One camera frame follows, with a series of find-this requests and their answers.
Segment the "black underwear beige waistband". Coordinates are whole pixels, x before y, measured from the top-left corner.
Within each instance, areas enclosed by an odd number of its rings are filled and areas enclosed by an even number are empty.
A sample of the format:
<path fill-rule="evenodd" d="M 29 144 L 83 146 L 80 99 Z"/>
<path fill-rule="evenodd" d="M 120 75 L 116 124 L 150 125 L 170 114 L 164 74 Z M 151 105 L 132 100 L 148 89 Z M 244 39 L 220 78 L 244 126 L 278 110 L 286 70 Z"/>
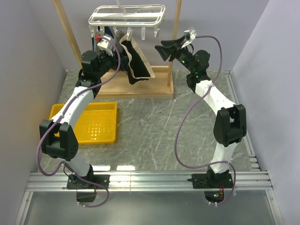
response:
<path fill-rule="evenodd" d="M 138 81 L 147 81 L 155 78 L 155 73 L 150 63 L 136 41 L 133 38 L 130 40 L 127 40 L 127 38 L 128 35 L 125 34 L 120 40 L 120 44 L 126 51 L 126 56 L 128 56 L 128 66 L 124 72 L 126 72 L 128 76 L 129 83 L 134 85 Z"/>

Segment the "white plastic clip hanger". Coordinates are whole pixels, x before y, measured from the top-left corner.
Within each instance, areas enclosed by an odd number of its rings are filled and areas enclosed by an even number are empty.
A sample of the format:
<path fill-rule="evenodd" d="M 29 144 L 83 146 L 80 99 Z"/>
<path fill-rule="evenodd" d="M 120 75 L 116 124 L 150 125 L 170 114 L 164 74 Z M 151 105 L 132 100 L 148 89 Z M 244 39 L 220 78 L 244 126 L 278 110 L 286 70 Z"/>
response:
<path fill-rule="evenodd" d="M 159 25 L 165 20 L 166 7 L 163 4 L 148 5 L 102 5 L 97 7 L 88 19 L 91 36 L 103 35 L 105 27 L 127 28 L 128 37 L 131 38 L 134 27 L 141 29 L 141 39 L 145 40 L 147 28 L 154 30 L 154 37 L 158 38 Z"/>

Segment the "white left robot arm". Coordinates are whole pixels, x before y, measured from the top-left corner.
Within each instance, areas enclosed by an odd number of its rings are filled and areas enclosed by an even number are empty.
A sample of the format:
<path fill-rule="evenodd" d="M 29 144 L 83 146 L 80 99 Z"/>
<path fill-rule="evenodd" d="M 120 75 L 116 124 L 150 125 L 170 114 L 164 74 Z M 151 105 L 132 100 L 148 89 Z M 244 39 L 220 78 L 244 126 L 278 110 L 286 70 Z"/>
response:
<path fill-rule="evenodd" d="M 89 50 L 82 54 L 82 69 L 79 71 L 78 80 L 74 91 L 62 109 L 50 120 L 43 120 L 39 124 L 40 142 L 37 146 L 36 164 L 38 170 L 45 176 L 46 173 L 40 164 L 40 154 L 60 159 L 59 165 L 65 166 L 78 176 L 78 183 L 83 188 L 94 185 L 94 176 L 91 165 L 78 153 L 79 143 L 74 133 L 75 125 L 87 105 L 96 97 L 104 83 L 101 81 L 110 69 L 119 71 L 121 56 L 118 50 L 108 54 L 101 51 L 97 54 Z"/>

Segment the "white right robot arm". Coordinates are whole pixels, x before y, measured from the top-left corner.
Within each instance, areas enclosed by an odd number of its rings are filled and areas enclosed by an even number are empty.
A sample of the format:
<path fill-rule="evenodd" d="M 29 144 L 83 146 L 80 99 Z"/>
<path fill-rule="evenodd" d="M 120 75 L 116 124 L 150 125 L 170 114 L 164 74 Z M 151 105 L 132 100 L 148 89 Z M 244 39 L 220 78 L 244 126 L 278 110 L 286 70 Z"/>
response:
<path fill-rule="evenodd" d="M 163 40 L 155 49 L 164 61 L 177 60 L 190 72 L 186 76 L 187 86 L 216 116 L 213 128 L 216 148 L 212 161 L 206 165 L 211 171 L 206 177 L 207 183 L 215 188 L 223 182 L 222 174 L 228 172 L 233 152 L 247 134 L 246 109 L 244 105 L 229 100 L 215 86 L 207 74 L 210 54 L 205 50 L 190 52 L 188 46 L 192 40 L 192 36 Z"/>

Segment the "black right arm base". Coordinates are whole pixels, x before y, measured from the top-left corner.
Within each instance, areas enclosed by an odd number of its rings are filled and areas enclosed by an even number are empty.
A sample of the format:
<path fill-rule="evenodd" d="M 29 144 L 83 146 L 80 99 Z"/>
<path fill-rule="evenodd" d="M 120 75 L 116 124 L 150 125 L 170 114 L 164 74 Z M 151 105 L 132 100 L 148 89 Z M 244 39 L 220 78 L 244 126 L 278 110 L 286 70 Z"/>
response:
<path fill-rule="evenodd" d="M 226 188 L 231 188 L 231 195 L 235 188 L 235 176 L 232 176 L 228 170 L 223 173 L 213 171 L 207 171 L 205 174 L 193 173 L 187 181 L 192 182 L 193 189 L 203 189 L 205 199 L 215 205 L 226 201 Z"/>

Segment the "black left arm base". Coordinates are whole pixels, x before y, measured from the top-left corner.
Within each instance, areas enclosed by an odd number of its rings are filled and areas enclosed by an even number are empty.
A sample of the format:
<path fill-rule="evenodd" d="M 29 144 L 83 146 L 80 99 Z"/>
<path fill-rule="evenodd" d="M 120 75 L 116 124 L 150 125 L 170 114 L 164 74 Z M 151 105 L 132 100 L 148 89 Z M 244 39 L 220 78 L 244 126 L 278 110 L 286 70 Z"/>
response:
<path fill-rule="evenodd" d="M 76 200 L 79 205 L 87 208 L 95 208 L 103 205 L 108 200 L 109 174 L 94 174 L 91 165 L 85 177 L 77 176 L 68 166 L 63 167 L 63 172 L 68 177 L 66 189 L 76 190 Z M 106 198 L 102 203 L 90 205 L 90 203 L 95 201 L 99 190 L 103 190 L 107 193 Z"/>

